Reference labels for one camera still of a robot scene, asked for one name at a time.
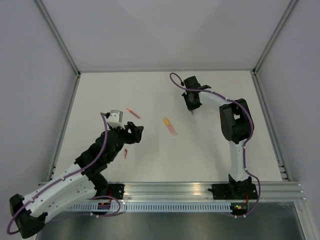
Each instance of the enclosure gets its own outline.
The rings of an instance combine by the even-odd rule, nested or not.
[[[99,113],[111,110],[144,127],[141,142],[125,145],[102,172],[124,184],[122,213],[74,216],[89,211],[83,200],[34,239],[319,238],[319,1],[0,6],[1,239],[21,239],[5,233],[9,198],[63,174],[104,131]],[[221,214],[237,201],[208,191],[230,173],[219,112],[205,104],[188,111],[171,72],[247,101],[254,122],[247,169],[260,179],[261,196],[245,219]]]

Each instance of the white wall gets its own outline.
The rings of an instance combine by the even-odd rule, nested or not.
[[[75,76],[33,1],[0,1],[0,23],[0,239],[17,240],[9,198],[47,176]]]
[[[320,228],[320,1],[300,1],[258,75],[292,180]]]
[[[253,69],[290,0],[43,0],[79,69]]]

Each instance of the white robotic arm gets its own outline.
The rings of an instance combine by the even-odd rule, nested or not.
[[[15,194],[10,198],[13,218],[7,229],[8,234],[16,233],[10,232],[10,226],[15,221],[17,232],[20,232],[23,239],[29,238],[68,207],[92,197],[109,195],[111,189],[118,185],[124,188],[123,184],[108,184],[100,172],[115,159],[124,144],[140,142],[144,127],[135,126],[133,122],[123,125],[123,112],[119,110],[101,113],[101,116],[105,131],[88,150],[75,159],[74,164],[34,192],[25,196]],[[123,191],[117,192],[117,196],[123,195]]]
[[[235,199],[257,199],[256,185],[252,183],[252,177],[245,169],[244,147],[247,139],[252,135],[254,125],[251,120],[249,107],[244,99],[228,100],[224,96],[214,92],[210,86],[201,86],[195,76],[191,76],[184,81],[175,74],[180,81],[179,88],[186,92],[182,94],[189,111],[199,108],[201,105],[207,105],[220,113],[221,131],[230,147],[230,173],[229,183],[213,184],[213,198],[217,200],[235,200]]]
[[[199,92],[199,100],[202,105],[209,106],[210,108],[219,111],[219,107],[230,102],[222,99],[221,97],[211,94],[209,92]],[[241,140],[238,144],[235,144],[233,141],[228,141],[230,146],[230,176],[236,181],[244,181],[248,179],[249,175],[244,169],[243,161],[243,144],[245,140]]]

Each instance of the orange object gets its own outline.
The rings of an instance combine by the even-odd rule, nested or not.
[[[134,111],[132,111],[130,108],[126,108],[128,111],[129,111],[129,113],[131,113],[133,116],[135,116],[137,119],[140,119],[141,117],[138,115],[138,114],[136,114]]]
[[[164,118],[163,119],[164,124],[166,125],[166,127],[168,128],[169,132],[171,133],[172,136],[176,136],[177,132],[175,131],[174,127],[171,125],[170,121],[168,118]]]

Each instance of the aluminum frame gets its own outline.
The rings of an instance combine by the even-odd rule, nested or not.
[[[60,149],[62,146],[63,138],[66,132],[68,120],[70,117],[71,109],[77,92],[81,72],[77,68],[72,56],[70,55],[61,35],[59,34],[53,20],[50,17],[48,10],[43,4],[42,0],[33,0],[34,4],[38,8],[40,14],[42,15],[44,21],[46,22],[49,30],[56,39],[60,49],[63,52],[67,62],[75,73],[77,79],[74,84],[74,89],[70,96],[70,102],[68,105],[67,112],[59,137],[54,148],[53,157],[51,159],[51,168],[48,173],[47,181],[49,181],[54,173],[55,166],[58,160]],[[296,211],[298,213],[298,218],[303,229],[303,234],[306,239],[315,240],[316,235],[315,231],[312,228],[312,220],[307,211],[306,198],[304,192],[301,188],[301,185],[298,182],[290,181],[290,173],[287,172],[286,164],[282,155],[282,150],[280,143],[278,141],[278,136],[276,129],[274,127],[268,105],[265,101],[263,90],[260,85],[260,80],[257,75],[261,65],[263,64],[265,58],[267,57],[270,49],[272,48],[274,42],[279,37],[280,32],[283,30],[285,23],[292,14],[299,0],[291,0],[288,4],[286,10],[284,11],[280,21],[278,22],[275,30],[273,31],[270,39],[268,40],[262,54],[257,61],[255,67],[251,71],[251,77],[255,86],[255,90],[260,102],[262,113],[267,125],[269,136],[271,139],[272,147],[274,149],[276,159],[279,164],[279,170],[281,172],[282,182],[262,182],[261,183],[261,202],[294,202]],[[249,70],[249,69],[204,69],[205,70]],[[134,202],[146,202],[150,203],[152,201],[167,202],[170,200],[173,203],[177,202],[212,202],[212,194],[207,190],[210,188],[211,184],[218,182],[124,182],[125,194],[124,200],[134,201]]]
[[[44,5],[44,3],[42,2],[42,0],[33,0],[35,6],[38,8],[43,20],[45,21],[48,29],[50,30],[50,32],[52,33],[54,39],[56,40],[58,46],[60,47],[66,61],[69,63],[70,67],[72,68],[74,74],[79,77],[80,75],[80,71],[75,63],[75,61],[73,60],[64,40],[62,39],[54,21],[52,20],[46,6]]]

